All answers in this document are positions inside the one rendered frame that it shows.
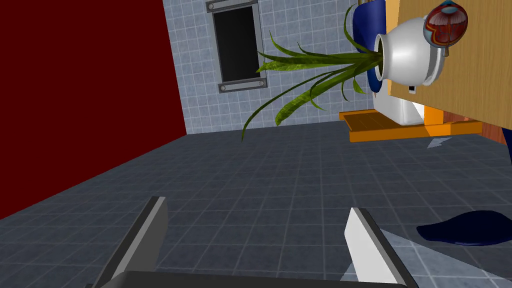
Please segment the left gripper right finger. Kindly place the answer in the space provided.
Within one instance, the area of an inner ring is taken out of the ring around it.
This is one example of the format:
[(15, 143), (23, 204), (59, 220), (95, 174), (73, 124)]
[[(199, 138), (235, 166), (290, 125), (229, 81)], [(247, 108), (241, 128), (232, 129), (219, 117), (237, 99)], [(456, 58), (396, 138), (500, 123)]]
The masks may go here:
[(419, 288), (366, 209), (350, 208), (344, 237), (364, 288)]

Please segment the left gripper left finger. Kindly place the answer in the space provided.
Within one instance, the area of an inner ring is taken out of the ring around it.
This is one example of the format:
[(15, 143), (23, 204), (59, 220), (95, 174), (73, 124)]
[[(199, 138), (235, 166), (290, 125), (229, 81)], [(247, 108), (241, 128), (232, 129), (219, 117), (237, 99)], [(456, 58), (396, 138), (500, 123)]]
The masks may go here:
[(127, 288), (128, 276), (153, 272), (167, 233), (168, 219), (167, 199), (151, 197), (92, 286)]

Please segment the dark blue rug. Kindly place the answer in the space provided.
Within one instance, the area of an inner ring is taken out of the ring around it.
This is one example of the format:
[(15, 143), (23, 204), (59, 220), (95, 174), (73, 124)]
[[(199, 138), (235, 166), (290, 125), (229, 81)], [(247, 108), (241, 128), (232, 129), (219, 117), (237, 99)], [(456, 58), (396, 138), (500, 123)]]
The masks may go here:
[(460, 246), (490, 246), (512, 241), (512, 219), (493, 210), (475, 210), (439, 223), (420, 225), (427, 241)]

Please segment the orange wooden chair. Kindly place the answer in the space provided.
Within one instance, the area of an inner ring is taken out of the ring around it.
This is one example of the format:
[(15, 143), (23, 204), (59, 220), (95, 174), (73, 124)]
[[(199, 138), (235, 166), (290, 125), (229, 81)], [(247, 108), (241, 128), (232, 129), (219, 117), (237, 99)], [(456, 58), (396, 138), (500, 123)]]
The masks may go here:
[(480, 134), (483, 129), (477, 120), (445, 122), (443, 110), (428, 106), (419, 125), (400, 125), (375, 109), (340, 112), (339, 119), (347, 124), (351, 143)]

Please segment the green plant in white pot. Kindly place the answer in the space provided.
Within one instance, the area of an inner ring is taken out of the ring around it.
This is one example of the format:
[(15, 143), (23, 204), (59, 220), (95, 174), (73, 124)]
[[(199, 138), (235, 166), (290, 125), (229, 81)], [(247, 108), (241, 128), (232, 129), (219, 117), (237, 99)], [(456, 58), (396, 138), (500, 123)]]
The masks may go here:
[(426, 73), (430, 66), (429, 57), (432, 48), (424, 39), (423, 34), (419, 32), (424, 22), (423, 18), (414, 18), (393, 28), (390, 33), (378, 34), (375, 38), (376, 51), (369, 50), (357, 43), (348, 34), (347, 29), (343, 30), (345, 37), (361, 52), (321, 54), (308, 52), (304, 49), (295, 52), (274, 42), (273, 45), (285, 56), (262, 53), (261, 56), (268, 59), (269, 62), (265, 62), (258, 69), (260, 72), (297, 71), (327, 66), (340, 66), (341, 68), (318, 74), (271, 98), (248, 118), (242, 128), (241, 136), (245, 136), (247, 127), (261, 110), (283, 95), (309, 82), (313, 84), (308, 90), (287, 103), (276, 114), (275, 124), (277, 126), (308, 102), (320, 109), (314, 99), (336, 85), (340, 86), (340, 91), (343, 94), (345, 92), (345, 82), (348, 80), (352, 80), (354, 91), (362, 94), (363, 90), (356, 77), (369, 70), (374, 70), (379, 80), (390, 80), (411, 87), (423, 85), (427, 80)]

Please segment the light wooden table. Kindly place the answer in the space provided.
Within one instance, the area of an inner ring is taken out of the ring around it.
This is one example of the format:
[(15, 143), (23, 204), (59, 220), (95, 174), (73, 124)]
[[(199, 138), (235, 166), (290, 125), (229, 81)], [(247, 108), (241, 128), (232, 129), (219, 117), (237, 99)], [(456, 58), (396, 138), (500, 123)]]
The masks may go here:
[(391, 95), (512, 130), (512, 0), (453, 0), (468, 28), (449, 48), (439, 78), (414, 94), (393, 82)]

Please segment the red and blue eye model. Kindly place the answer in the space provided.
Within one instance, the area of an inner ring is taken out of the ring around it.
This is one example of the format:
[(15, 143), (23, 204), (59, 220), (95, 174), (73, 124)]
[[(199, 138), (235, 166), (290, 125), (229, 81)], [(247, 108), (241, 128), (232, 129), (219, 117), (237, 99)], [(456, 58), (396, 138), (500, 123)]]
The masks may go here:
[(423, 35), (431, 46), (443, 49), (448, 57), (449, 47), (460, 41), (467, 27), (466, 10), (452, 0), (445, 0), (424, 19)]

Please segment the dark window with grey frame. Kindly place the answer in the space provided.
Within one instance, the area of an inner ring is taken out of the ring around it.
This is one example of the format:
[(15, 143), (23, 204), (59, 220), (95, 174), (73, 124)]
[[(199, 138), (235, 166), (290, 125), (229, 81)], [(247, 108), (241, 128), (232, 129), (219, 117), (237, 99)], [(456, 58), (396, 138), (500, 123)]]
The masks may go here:
[(209, 0), (205, 3), (219, 93), (267, 88), (258, 0)]

